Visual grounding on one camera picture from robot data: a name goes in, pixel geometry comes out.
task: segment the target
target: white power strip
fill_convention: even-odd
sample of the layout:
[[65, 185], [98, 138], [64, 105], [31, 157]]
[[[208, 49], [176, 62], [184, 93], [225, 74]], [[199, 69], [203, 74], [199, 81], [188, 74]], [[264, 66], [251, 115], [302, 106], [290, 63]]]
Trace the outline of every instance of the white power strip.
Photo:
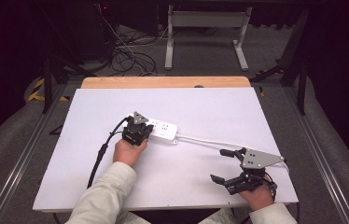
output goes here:
[[[152, 124], [154, 128], [152, 129], [151, 134], [148, 137], [148, 140], [155, 140], [167, 144], [177, 144], [176, 135], [177, 135], [177, 125], [160, 121], [157, 119], [148, 119], [146, 125]], [[123, 122], [124, 127], [128, 125], [128, 122]]]

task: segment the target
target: white sleeve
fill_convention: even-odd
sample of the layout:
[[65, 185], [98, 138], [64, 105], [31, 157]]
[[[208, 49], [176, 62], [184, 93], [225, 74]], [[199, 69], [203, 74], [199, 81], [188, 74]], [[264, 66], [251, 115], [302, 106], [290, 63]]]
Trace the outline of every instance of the white sleeve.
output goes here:
[[274, 203], [250, 213], [253, 224], [296, 224], [297, 221], [288, 212], [283, 203]]
[[136, 181], [136, 172], [122, 162], [114, 162], [81, 196], [68, 224], [116, 223], [124, 199]]

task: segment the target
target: person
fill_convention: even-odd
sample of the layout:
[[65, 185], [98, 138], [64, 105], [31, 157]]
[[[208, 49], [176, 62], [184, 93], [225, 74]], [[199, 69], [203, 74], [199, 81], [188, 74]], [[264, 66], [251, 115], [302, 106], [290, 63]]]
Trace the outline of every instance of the person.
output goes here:
[[[139, 147], [125, 140], [115, 145], [113, 164], [87, 189], [78, 200], [67, 224], [147, 224], [146, 220], [131, 212], [121, 211], [125, 198], [136, 181], [133, 167], [147, 147], [145, 140]], [[275, 203], [271, 191], [264, 185], [253, 192], [244, 191], [240, 195], [249, 203], [254, 212], [250, 213], [253, 224], [297, 223], [282, 203]], [[220, 209], [201, 224], [236, 223], [230, 209]]]

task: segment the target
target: white metal stand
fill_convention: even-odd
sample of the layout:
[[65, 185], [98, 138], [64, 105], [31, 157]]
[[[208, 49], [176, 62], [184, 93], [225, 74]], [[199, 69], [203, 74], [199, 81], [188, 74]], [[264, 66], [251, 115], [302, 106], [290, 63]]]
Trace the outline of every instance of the white metal stand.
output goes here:
[[250, 20], [252, 8], [246, 12], [199, 12], [199, 11], [173, 11], [173, 6], [168, 10], [168, 43], [166, 46], [165, 69], [172, 69], [174, 39], [173, 28], [182, 27], [241, 27], [237, 40], [233, 40], [233, 46], [238, 56], [239, 64], [243, 71], [248, 70], [247, 62], [242, 51], [244, 34]]

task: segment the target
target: white tabletop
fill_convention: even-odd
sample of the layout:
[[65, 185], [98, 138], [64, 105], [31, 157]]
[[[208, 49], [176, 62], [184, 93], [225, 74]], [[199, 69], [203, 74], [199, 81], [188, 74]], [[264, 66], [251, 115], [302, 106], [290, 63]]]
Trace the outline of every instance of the white tabletop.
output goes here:
[[[61, 137], [53, 152], [34, 210], [72, 210], [86, 190], [97, 152], [116, 125], [133, 111], [147, 118], [173, 123], [182, 135], [230, 142], [280, 155], [253, 88], [81, 89], [70, 106]], [[115, 135], [95, 180], [112, 163]], [[242, 169], [221, 148], [178, 139], [177, 145], [149, 141], [134, 167], [138, 179], [123, 205], [125, 210], [235, 207], [239, 195], [229, 195], [210, 175], [225, 179]], [[278, 185], [276, 201], [298, 201], [286, 169], [267, 168]]]

